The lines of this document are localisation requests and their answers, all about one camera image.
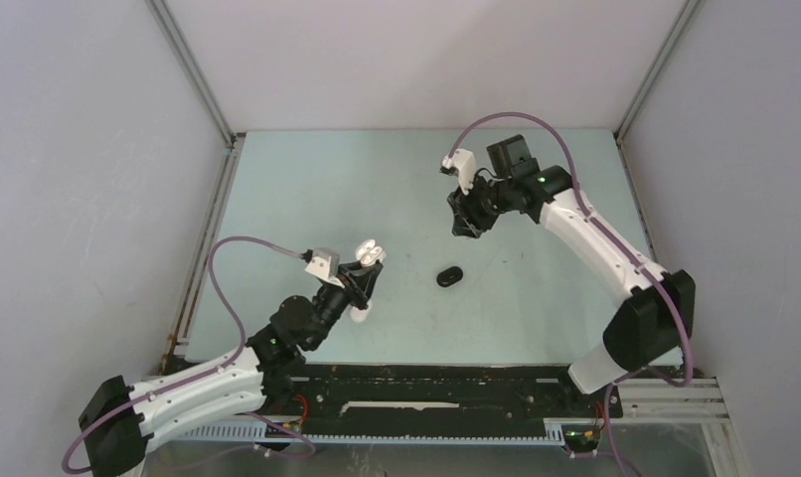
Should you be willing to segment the white oval charging case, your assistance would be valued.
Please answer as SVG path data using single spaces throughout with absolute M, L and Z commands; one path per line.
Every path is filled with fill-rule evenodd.
M 371 305 L 367 305 L 365 308 L 352 306 L 349 310 L 349 317 L 354 323 L 363 323 L 368 318 L 371 310 Z

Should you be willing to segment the black oval charging case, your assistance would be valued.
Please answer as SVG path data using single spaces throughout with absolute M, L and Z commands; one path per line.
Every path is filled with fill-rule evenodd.
M 451 265 L 436 274 L 435 281 L 439 287 L 447 288 L 460 282 L 464 277 L 463 269 L 458 265 Z

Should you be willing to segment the white square charging case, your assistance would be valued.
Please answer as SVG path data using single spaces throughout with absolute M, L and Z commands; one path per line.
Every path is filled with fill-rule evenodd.
M 385 260 L 387 254 L 373 238 L 361 242 L 355 250 L 355 259 L 362 267 L 370 267 Z

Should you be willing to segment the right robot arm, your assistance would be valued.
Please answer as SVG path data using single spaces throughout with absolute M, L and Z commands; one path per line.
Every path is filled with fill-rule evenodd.
M 557 400 L 563 411 L 582 415 L 597 391 L 650 367 L 677 349 L 685 385 L 693 376 L 691 335 L 696 284 L 684 270 L 669 272 L 634 250 L 561 166 L 542 168 L 526 139 L 515 135 L 487 148 L 493 167 L 481 176 L 474 154 L 455 147 L 440 164 L 458 186 L 447 203 L 456 237 L 478 239 L 508 213 L 529 217 L 563 241 L 604 284 L 617 311 L 598 345 L 573 362 L 561 377 Z

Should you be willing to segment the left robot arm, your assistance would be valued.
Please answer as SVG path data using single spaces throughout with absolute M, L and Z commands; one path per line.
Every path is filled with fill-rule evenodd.
M 150 381 L 129 384 L 115 376 L 102 382 L 79 417 L 89 462 L 84 471 L 119 476 L 200 425 L 262 408 L 289 409 L 293 369 L 344 312 L 369 309 L 384 261 L 341 264 L 335 282 L 322 282 L 311 298 L 286 298 L 266 326 L 221 357 Z

